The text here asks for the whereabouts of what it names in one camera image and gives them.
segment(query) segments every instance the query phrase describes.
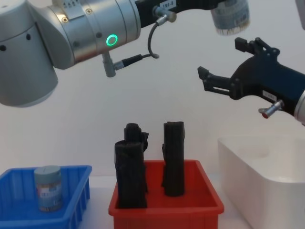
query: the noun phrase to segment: green indicator light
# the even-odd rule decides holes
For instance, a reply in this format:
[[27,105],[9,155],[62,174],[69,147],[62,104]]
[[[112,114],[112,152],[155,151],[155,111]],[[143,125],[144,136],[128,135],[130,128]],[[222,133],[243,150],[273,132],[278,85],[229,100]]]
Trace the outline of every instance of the green indicator light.
[[114,45],[118,42],[118,40],[119,40],[119,38],[118,38],[117,35],[111,34],[111,35],[107,38],[106,44],[107,44],[108,46],[114,46]]

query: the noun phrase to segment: white table surface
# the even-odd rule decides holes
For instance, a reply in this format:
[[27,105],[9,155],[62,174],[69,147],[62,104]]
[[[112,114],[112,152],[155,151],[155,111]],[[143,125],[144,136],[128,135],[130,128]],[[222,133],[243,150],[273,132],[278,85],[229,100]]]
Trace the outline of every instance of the white table surface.
[[[209,175],[209,178],[225,209],[219,217],[218,229],[251,229],[222,191],[219,176]],[[90,177],[91,199],[83,215],[80,229],[113,229],[113,219],[108,215],[108,206],[115,183],[115,177]]]

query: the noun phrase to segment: white plastic bin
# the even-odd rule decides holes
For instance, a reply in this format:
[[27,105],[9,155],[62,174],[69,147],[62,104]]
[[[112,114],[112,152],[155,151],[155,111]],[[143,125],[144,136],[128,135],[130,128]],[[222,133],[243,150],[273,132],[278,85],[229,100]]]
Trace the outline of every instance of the white plastic bin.
[[305,140],[218,140],[223,190],[254,229],[305,229]]

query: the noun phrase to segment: blue plastic bin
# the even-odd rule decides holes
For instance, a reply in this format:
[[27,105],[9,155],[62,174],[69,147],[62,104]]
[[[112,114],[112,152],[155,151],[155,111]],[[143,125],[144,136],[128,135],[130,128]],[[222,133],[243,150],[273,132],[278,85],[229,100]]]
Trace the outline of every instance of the blue plastic bin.
[[91,166],[61,167],[63,207],[41,212],[35,168],[7,170],[0,176],[0,229],[77,229],[90,199]]

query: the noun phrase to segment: can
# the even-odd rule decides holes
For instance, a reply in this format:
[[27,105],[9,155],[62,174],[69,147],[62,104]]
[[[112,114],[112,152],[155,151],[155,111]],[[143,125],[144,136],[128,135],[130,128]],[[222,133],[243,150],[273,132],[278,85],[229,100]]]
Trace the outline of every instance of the can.
[[34,171],[39,209],[43,212],[62,208],[61,168],[45,166]]
[[250,24],[248,0],[226,0],[211,12],[217,32],[221,35],[239,33]]

